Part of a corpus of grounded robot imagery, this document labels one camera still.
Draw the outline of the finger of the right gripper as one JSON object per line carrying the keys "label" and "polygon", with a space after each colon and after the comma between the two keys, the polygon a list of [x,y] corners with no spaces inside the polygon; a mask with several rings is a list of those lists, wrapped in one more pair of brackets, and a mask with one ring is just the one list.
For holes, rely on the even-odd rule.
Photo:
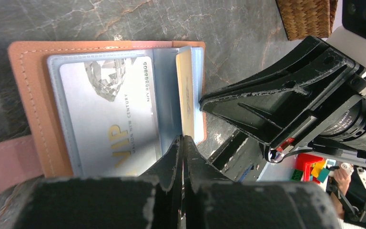
{"label": "finger of the right gripper", "polygon": [[285,57],[261,72],[216,91],[205,94],[201,104],[215,101],[295,91],[305,94],[306,87],[335,71],[357,69],[357,62],[329,43],[308,36]]}

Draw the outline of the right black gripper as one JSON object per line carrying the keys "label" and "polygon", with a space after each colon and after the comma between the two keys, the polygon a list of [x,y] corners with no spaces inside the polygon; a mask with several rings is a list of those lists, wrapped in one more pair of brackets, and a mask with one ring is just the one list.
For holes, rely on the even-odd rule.
{"label": "right black gripper", "polygon": [[279,147],[288,139],[294,146],[308,143],[307,149],[287,154],[282,148],[265,147],[265,159],[271,163],[302,153],[341,156],[344,151],[355,152],[366,163],[366,99],[359,101],[351,86],[364,70],[360,64],[353,71],[337,70],[306,87],[305,94],[239,97],[202,104],[202,110],[269,147]]}

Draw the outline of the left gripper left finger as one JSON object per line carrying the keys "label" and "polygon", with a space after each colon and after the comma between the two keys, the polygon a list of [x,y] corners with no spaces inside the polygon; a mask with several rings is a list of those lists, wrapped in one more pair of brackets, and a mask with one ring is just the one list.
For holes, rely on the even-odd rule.
{"label": "left gripper left finger", "polygon": [[32,190],[15,229],[177,229],[183,137],[137,177],[58,177]]}

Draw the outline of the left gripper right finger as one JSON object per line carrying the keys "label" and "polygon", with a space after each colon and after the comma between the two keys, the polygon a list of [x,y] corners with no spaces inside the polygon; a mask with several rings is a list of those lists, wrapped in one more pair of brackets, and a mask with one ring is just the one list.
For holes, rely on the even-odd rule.
{"label": "left gripper right finger", "polygon": [[328,195],[311,182],[234,182],[183,138],[189,229],[338,229]]}

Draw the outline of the gold credit card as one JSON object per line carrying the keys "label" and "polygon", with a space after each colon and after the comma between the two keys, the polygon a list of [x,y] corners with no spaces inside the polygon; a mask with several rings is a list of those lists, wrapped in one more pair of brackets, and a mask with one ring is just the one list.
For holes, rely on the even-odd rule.
{"label": "gold credit card", "polygon": [[180,48],[175,59],[182,132],[183,135],[194,137],[192,48],[190,46]]}

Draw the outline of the brown leather card holder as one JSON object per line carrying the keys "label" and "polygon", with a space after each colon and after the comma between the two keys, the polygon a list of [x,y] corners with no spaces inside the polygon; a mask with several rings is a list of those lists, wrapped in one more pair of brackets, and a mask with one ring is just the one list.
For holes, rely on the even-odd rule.
{"label": "brown leather card holder", "polygon": [[16,41],[31,135],[0,143],[0,194],[39,176],[141,175],[182,134],[206,138],[205,43]]}

